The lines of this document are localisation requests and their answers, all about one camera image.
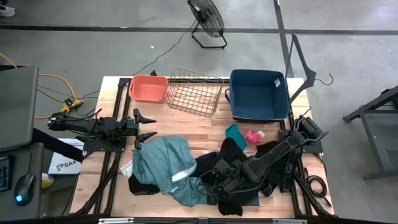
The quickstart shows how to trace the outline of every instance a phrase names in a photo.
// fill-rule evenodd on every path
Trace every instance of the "metal wire basket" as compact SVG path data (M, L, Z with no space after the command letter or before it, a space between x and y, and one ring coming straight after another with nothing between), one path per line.
M224 80L219 77L175 69L165 93L170 108L212 117Z

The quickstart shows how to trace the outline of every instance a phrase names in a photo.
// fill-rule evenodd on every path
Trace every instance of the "orange plastic bin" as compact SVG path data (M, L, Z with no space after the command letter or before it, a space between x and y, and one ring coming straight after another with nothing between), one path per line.
M163 103L168 84L166 77L135 75L131 80L129 95L138 102Z

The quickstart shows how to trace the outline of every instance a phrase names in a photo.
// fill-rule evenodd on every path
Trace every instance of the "blue bin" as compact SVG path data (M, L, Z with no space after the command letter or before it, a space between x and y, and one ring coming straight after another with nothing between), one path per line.
M227 100L237 121L274 122L287 118L289 100L284 75L267 70L233 70Z

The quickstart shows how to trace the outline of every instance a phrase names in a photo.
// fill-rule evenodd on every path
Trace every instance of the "black mouse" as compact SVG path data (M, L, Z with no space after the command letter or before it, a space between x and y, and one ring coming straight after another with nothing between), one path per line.
M18 206L27 205L33 197L35 176L26 174L19 178L14 189L14 199Z

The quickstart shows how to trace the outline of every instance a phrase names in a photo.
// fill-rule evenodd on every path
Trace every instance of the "wooden tabletop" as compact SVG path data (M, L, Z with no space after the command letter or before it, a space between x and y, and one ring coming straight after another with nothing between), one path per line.
M96 110L103 110L99 116L112 116L116 92L118 90L118 82L121 77L104 77L99 93ZM302 78L288 78L289 94L292 95L298 87L303 83ZM123 112L124 96L126 96L126 88L122 94L122 100L119 110L118 119ZM305 91L296 98L292 103L293 114L298 117L304 113L309 107L307 93ZM234 121L232 120L231 108L223 95L220 96L220 102L216 113L212 118L186 113L179 110L170 109L167 104L139 103L131 99L129 115L132 116L132 110L139 108L141 114L150 119L157 120L153 124L143 124L140 126L142 133L157 131L154 137L148 141L154 140L162 136L182 136L188 139L191 155L196 158L200 156L205 149L213 149L220 147L225 139L225 129ZM271 124L249 124L236 123L240 132L243 134L248 129L261 130L265 133L262 143L269 141L277 141L277 132L280 129L279 123ZM131 137L127 140L126 151L122 154L120 166L127 164L132 159L133 140ZM248 145L245 153L256 151L256 146ZM95 188L98 186L100 173L103 163L104 153L94 152L87 157L81 166L78 183L73 197L71 212L80 209L89 199ZM311 154L302 156L303 164L308 169L310 175L318 175L327 184L323 164L317 157ZM128 177L122 175L119 171L116 190L114 195L112 217L208 217L208 218L239 218L237 215L223 216L218 207L214 205L196 205L192 208L180 205L169 195L161 193L155 195L134 196L129 191ZM101 211L103 211L108 197L108 186L104 190ZM303 206L302 192L298 189L298 200L300 208L305 212ZM315 190L319 190L320 186L313 184ZM270 197L263 196L259 193L260 206L244 206L242 218L293 218L294 211L292 205L291 194L282 194L279 188L276 188ZM334 213L323 199L318 199L321 205L330 213Z

